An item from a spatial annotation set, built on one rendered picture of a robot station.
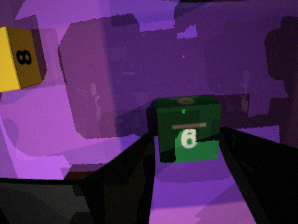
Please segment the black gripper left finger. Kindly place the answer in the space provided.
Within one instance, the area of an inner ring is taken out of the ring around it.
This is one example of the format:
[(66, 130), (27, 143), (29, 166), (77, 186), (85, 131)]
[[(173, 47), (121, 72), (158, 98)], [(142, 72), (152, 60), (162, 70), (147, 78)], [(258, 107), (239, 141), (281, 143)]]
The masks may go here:
[(82, 180), (0, 177), (0, 224), (149, 224), (154, 176), (150, 132)]

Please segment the yellow block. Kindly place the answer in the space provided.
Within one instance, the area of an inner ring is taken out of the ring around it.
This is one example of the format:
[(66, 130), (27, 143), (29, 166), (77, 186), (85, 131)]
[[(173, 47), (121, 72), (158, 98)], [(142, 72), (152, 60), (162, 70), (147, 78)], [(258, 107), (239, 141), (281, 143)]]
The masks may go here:
[(0, 92), (43, 84), (31, 30), (0, 28)]

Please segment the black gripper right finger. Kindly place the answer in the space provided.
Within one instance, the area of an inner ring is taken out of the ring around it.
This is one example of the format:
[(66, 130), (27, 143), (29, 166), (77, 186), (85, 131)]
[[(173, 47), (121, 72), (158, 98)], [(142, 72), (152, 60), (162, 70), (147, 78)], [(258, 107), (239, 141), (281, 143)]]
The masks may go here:
[(218, 145), (257, 224), (298, 224), (298, 148), (227, 127)]

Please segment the orange block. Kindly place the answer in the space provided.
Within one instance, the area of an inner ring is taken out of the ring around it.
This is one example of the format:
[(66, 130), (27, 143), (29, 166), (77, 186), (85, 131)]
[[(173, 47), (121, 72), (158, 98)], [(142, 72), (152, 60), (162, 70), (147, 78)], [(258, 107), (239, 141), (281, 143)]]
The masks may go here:
[(85, 179), (86, 176), (89, 176), (93, 171), (86, 172), (68, 172), (67, 176), (64, 177), (64, 180), (82, 180)]

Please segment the green block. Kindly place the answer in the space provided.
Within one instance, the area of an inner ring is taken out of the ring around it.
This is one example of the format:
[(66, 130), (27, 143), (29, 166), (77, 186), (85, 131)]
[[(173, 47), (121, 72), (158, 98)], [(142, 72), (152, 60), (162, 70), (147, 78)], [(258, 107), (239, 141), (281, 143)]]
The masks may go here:
[(218, 159), (221, 101), (205, 95), (158, 97), (161, 164)]

